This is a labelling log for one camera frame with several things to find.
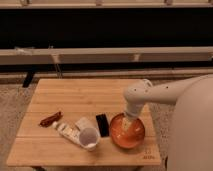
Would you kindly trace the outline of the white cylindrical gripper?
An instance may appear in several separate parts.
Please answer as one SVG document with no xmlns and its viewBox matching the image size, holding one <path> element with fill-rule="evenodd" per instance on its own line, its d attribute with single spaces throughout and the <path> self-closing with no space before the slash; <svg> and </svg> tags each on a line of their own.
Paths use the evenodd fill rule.
<svg viewBox="0 0 213 171">
<path fill-rule="evenodd" d="M 142 104 L 133 104 L 133 103 L 126 103 L 126 107 L 124 110 L 124 114 L 126 117 L 122 120 L 122 129 L 127 131 L 132 124 L 132 120 L 137 119 L 144 107 L 144 103 Z"/>
</svg>

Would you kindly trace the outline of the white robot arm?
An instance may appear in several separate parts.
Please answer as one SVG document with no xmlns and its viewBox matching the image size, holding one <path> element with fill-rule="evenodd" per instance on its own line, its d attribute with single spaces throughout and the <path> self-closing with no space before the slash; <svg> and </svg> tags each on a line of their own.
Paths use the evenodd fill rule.
<svg viewBox="0 0 213 171">
<path fill-rule="evenodd" d="M 147 102 L 175 105 L 167 171 L 213 171 L 213 74 L 155 86 L 143 79 L 123 96 L 131 120 Z"/>
</svg>

